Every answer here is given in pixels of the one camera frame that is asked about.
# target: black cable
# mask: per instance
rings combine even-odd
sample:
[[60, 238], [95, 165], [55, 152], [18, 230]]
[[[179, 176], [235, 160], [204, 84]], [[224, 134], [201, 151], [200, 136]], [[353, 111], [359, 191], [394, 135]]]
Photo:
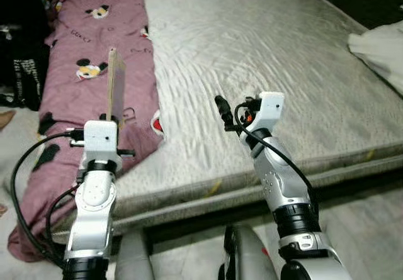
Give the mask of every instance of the black cable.
[[76, 189], [78, 189], [80, 185], [77, 184], [76, 186], [74, 186], [73, 188], [67, 190], [66, 192], [64, 192], [63, 194], [61, 194], [58, 198], [55, 199], [55, 201], [52, 203], [51, 207], [49, 208], [49, 210], [47, 211], [46, 214], [46, 237], [47, 237], [47, 242], [49, 244], [50, 249], [52, 250], [53, 254], [55, 256], [58, 256], [61, 259], [61, 256], [58, 254], [57, 250], [56, 250], [56, 246], [55, 243], [52, 239], [52, 231], [50, 230], [50, 219], [52, 217], [52, 214], [54, 212], [54, 210], [56, 209], [56, 206], [58, 205], [58, 203], [65, 198], [67, 195], [71, 196], [74, 198], [74, 194], [72, 194], [72, 192], [74, 192]]
[[14, 204], [14, 208], [16, 210], [17, 213], [17, 217], [18, 217], [18, 222], [20, 223], [23, 231], [25, 232], [25, 235], [28, 237], [29, 241], [33, 244], [33, 246], [39, 251], [39, 253], [41, 253], [44, 257], [46, 257], [48, 260], [50, 260], [51, 262], [53, 262], [54, 264], [56, 264], [57, 266], [59, 266], [61, 269], [64, 268], [64, 263], [62, 260], [60, 260], [58, 257], [54, 256], [51, 252], [49, 252], [48, 250], [46, 250], [44, 247], [42, 247], [42, 245], [40, 244], [40, 242], [33, 236], [33, 234], [30, 231], [30, 228], [28, 227], [28, 225], [26, 224], [26, 221], [24, 219], [24, 216], [21, 212], [21, 208], [20, 208], [20, 204], [18, 202], [18, 198], [17, 198], [17, 193], [15, 190], [15, 180], [16, 180], [16, 176], [17, 176], [17, 172], [18, 169], [21, 167], [21, 164], [24, 162], [24, 160], [37, 148], [39, 147], [41, 144], [46, 143], [49, 140], [53, 140], [54, 138], [58, 138], [58, 137], [68, 137], [70, 136], [69, 132], [64, 132], [64, 133], [58, 133], [55, 135], [51, 135], [47, 138], [44, 138], [43, 140], [37, 142], [36, 144], [34, 144], [34, 146], [32, 146], [31, 148], [29, 148], [23, 156], [21, 156], [21, 158], [19, 159], [19, 161], [17, 162], [13, 174], [11, 175], [11, 199], [13, 200], [13, 204]]
[[270, 145], [269, 143], [265, 142], [262, 138], [258, 137], [257, 135], [253, 134], [252, 132], [250, 132], [249, 130], [247, 130], [245, 128], [244, 125], [242, 125], [241, 121], [239, 120], [239, 116], [238, 116], [238, 111], [239, 108], [241, 107], [247, 107], [247, 103], [242, 103], [239, 104], [235, 107], [235, 111], [234, 111], [234, 117], [235, 117], [235, 121], [237, 123], [237, 125], [242, 129], [243, 132], [245, 132], [247, 135], [249, 135], [250, 137], [253, 137], [255, 140], [257, 140], [259, 143], [261, 143], [262, 145], [264, 145], [265, 147], [268, 147], [271, 151], [273, 151], [275, 154], [277, 154], [278, 156], [280, 156], [303, 180], [303, 182], [305, 183], [305, 185], [307, 186], [308, 189], [308, 195], [309, 198], [312, 202], [312, 205], [314, 206], [314, 211], [316, 213], [316, 215], [319, 217], [319, 205], [317, 202], [317, 199], [315, 197], [315, 193], [314, 193], [314, 188], [312, 187], [312, 185], [310, 184], [309, 180], [306, 178], [306, 176], [302, 173], [302, 171], [292, 162], [292, 160], [290, 160], [283, 152], [281, 152], [280, 150], [278, 150], [277, 148], [273, 147], [272, 145]]

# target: red patch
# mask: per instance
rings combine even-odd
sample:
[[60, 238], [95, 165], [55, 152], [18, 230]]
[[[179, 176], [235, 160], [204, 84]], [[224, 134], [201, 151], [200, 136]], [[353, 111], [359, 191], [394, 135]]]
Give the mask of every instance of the red patch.
[[262, 253], [263, 253], [264, 255], [266, 255], [267, 257], [270, 257], [269, 252], [266, 250], [265, 247], [262, 247]]
[[161, 132], [164, 132], [164, 130], [162, 130], [161, 124], [159, 123], [159, 118], [156, 119], [156, 120], [152, 123], [152, 126], [153, 126], [156, 130], [161, 131]]

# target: white cloth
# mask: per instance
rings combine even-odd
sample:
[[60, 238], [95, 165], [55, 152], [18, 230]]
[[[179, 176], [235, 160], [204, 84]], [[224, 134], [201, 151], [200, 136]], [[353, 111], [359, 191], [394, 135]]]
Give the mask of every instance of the white cloth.
[[377, 27], [361, 36], [352, 33], [348, 45], [353, 54], [403, 95], [403, 21]]

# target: gray mattress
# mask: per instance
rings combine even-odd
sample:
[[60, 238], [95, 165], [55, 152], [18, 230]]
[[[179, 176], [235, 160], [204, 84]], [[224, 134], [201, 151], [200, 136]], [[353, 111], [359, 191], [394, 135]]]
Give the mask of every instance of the gray mattress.
[[145, 2], [166, 141], [117, 181], [117, 233], [262, 198], [217, 94], [284, 92], [273, 134], [314, 186], [403, 167], [403, 100], [348, 52], [365, 29], [324, 0]]

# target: black bag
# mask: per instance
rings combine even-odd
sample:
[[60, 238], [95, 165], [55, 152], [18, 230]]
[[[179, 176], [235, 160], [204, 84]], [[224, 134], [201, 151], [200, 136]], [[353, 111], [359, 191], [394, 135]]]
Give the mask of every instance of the black bag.
[[13, 95], [0, 94], [0, 106], [27, 107], [38, 111], [48, 68], [49, 47], [17, 31], [0, 33], [0, 85]]

